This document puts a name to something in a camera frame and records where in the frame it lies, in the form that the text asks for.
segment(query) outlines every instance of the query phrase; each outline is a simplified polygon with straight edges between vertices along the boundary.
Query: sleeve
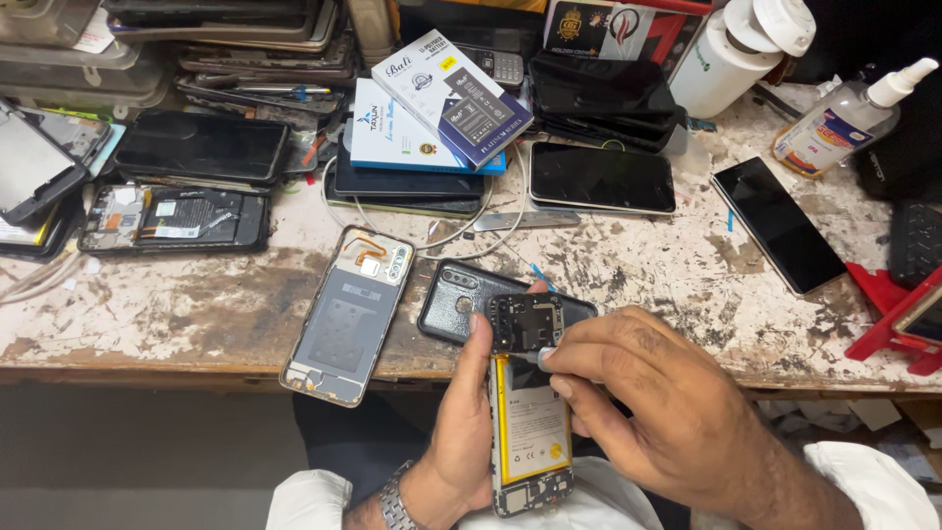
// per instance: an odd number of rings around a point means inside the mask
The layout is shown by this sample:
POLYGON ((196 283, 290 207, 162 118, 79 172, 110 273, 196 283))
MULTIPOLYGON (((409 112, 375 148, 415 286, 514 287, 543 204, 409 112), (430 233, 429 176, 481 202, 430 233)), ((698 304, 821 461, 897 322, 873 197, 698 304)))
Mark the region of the sleeve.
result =
POLYGON ((266 530, 341 530, 352 489, 332 472, 296 472, 275 489, 266 530))
POLYGON ((866 530, 938 530, 925 489, 889 455, 856 443, 805 445, 804 457, 860 510, 866 530))

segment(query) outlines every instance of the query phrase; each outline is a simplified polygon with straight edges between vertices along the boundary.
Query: dirty table surface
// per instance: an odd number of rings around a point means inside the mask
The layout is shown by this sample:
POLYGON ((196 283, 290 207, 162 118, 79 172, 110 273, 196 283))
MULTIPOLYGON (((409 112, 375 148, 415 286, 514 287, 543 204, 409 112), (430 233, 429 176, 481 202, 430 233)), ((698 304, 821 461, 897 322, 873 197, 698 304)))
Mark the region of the dirty table surface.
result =
MULTIPOLYGON (((775 91, 796 108, 812 101, 807 87, 775 91)), ((695 134, 712 155, 713 172, 763 157, 842 258, 871 271, 885 268, 889 207, 865 197, 852 169, 837 167, 812 181, 778 165, 769 146, 787 120, 749 94, 714 121, 718 133, 695 134)), ((529 142, 519 152, 508 150, 512 163, 496 180, 489 211, 520 207, 520 158, 526 160, 528 150, 529 142)), ((729 231, 728 210, 708 179, 676 178, 687 199, 674 216, 582 215, 576 227, 519 230, 476 262, 525 281, 535 279, 529 264, 536 263, 561 291, 596 304, 600 313, 644 306, 701 344, 747 387, 942 392, 942 375, 911 375, 897 354, 880 353, 867 362, 845 358, 844 350, 872 324, 859 288, 845 277, 804 298, 792 295, 745 229, 734 222, 729 231)), ((74 290, 55 288, 0 306, 0 380, 4 373, 16 373, 17 380, 56 373, 53 379, 64 381, 95 373, 102 382, 133 381, 140 373, 170 382, 194 373, 274 379, 340 230, 320 202, 318 186, 302 181, 299 192, 275 195, 277 231, 263 254, 102 258, 96 274, 87 273, 83 257, 72 274, 74 290)), ((337 210, 344 220, 361 223, 355 209, 337 210)), ((419 243, 463 224, 385 212, 370 217, 419 243)), ((467 254, 499 234, 457 238, 434 252, 467 254)), ((458 349, 415 326, 434 267, 427 259, 415 263, 377 377, 450 376, 458 349)), ((35 268, 0 259, 0 290, 35 268)))

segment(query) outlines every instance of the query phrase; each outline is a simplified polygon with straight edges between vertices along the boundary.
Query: white shirt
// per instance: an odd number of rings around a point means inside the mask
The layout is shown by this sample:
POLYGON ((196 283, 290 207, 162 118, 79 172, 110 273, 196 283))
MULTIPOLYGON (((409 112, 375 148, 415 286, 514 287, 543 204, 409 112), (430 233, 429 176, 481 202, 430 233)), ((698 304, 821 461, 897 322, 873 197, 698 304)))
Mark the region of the white shirt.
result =
MULTIPOLYGON (((893 458, 864 445, 825 441, 807 461, 860 510, 867 530, 938 530, 925 490, 893 458)), ((489 509, 464 516, 461 530, 663 530, 647 497, 606 460, 573 460, 577 486, 558 504, 512 519, 489 509)), ((341 530, 352 485, 332 472, 297 472, 275 489, 267 530, 341 530)))

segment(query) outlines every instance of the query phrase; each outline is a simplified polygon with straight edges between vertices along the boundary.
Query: bottle label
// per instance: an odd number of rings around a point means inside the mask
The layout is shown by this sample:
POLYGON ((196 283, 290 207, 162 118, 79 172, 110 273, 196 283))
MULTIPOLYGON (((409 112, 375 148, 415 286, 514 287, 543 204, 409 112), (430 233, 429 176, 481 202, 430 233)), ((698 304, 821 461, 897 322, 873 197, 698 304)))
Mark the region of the bottle label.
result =
POLYGON ((806 116, 775 143, 775 157, 801 174, 814 175, 846 157, 873 136, 841 120, 829 108, 806 116))

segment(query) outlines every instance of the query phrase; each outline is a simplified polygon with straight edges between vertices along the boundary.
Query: metal watch bracelet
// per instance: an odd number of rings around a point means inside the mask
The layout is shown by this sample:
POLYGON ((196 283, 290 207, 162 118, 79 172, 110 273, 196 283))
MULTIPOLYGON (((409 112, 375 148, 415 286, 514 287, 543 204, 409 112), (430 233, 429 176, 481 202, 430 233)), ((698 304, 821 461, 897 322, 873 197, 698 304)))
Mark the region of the metal watch bracelet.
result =
POLYGON ((402 497, 399 496, 399 478, 414 463, 414 460, 406 460, 406 463, 399 466, 399 469, 393 473, 393 476, 380 490, 380 514, 388 530, 419 530, 412 518, 409 517, 405 506, 402 505, 402 497))

